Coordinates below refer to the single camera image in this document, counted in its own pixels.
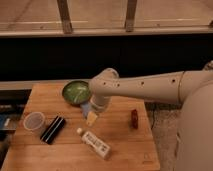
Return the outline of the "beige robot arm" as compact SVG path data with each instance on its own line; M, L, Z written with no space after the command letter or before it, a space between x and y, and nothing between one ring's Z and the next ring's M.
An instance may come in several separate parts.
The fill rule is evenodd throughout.
M112 96L180 104L174 171L213 171L213 70L121 78L107 68L89 81L89 89L98 112Z

